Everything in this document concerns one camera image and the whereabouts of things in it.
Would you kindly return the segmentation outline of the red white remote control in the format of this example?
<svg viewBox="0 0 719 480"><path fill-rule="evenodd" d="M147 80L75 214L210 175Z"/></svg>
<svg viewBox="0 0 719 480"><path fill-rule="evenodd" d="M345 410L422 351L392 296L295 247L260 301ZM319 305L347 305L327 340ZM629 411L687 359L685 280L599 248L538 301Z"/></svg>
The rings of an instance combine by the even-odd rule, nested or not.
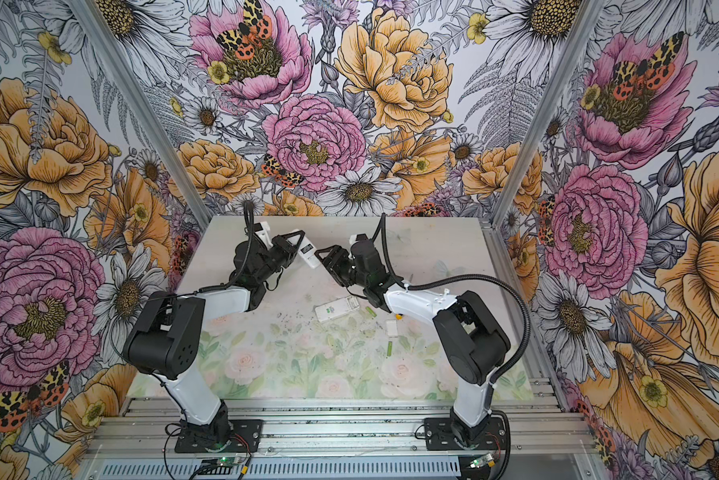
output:
<svg viewBox="0 0 719 480"><path fill-rule="evenodd" d="M317 269L322 265L321 260L317 256L317 248L309 238L304 237L298 247L299 258L309 266L309 268Z"/></svg>

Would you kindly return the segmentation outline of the white battery cover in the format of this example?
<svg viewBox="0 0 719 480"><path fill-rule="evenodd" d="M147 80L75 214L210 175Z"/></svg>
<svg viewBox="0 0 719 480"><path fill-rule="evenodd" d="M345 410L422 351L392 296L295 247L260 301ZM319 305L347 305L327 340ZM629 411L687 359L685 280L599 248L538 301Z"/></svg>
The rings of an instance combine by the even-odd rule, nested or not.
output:
<svg viewBox="0 0 719 480"><path fill-rule="evenodd" d="M399 336L399 321L387 320L385 322L385 332L387 332L387 336L389 336L389 338Z"/></svg>

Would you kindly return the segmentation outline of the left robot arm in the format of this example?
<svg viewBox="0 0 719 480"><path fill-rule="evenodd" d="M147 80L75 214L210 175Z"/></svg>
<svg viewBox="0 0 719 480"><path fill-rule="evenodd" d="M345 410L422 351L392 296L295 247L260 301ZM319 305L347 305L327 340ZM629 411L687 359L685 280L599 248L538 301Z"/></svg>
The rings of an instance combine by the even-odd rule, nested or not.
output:
<svg viewBox="0 0 719 480"><path fill-rule="evenodd" d="M192 294L158 291L147 300L124 345L124 358L139 372L161 381L181 415L178 453L255 452L254 424L235 427L227 404L215 394L197 362L203 326L231 314L256 310L268 292L268 280L284 272L306 244L296 230L262 239L266 226L249 229L236 250L228 282Z"/></svg>

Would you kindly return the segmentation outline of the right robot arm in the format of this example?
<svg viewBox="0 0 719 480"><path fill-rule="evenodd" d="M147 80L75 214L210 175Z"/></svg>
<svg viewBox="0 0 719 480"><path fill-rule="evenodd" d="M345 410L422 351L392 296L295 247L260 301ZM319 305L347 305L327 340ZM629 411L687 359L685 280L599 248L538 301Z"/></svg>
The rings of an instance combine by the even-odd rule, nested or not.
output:
<svg viewBox="0 0 719 480"><path fill-rule="evenodd" d="M334 245L316 251L315 256L337 284L363 288L363 296L373 307L435 327L445 357L459 376L449 414L453 441L463 449L476 448L493 415L493 390L499 374L507 369L505 356L511 340L479 294L471 290L459 295L447 290L437 293L433 288L464 281L485 281L509 293L513 288L485 274L413 285L383 263L381 252L365 234L356 236L350 249Z"/></svg>

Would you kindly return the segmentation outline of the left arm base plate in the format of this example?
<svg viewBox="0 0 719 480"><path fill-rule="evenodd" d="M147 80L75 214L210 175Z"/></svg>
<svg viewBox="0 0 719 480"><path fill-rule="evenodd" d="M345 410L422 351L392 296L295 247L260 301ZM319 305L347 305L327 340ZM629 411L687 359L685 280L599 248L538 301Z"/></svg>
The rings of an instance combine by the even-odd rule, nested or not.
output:
<svg viewBox="0 0 719 480"><path fill-rule="evenodd" d="M179 454L257 453L262 439L262 420L233 419L209 425L181 422L175 445Z"/></svg>

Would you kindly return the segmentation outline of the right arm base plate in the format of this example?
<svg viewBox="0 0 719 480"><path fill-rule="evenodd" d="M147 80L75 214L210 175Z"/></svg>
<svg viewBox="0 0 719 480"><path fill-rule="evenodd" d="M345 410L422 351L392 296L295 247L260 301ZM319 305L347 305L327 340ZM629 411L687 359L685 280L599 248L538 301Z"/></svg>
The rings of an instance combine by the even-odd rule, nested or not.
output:
<svg viewBox="0 0 719 480"><path fill-rule="evenodd" d="M429 451L505 450L511 443L509 434L507 420L497 414L486 417L475 427L455 417L423 420L423 439Z"/></svg>

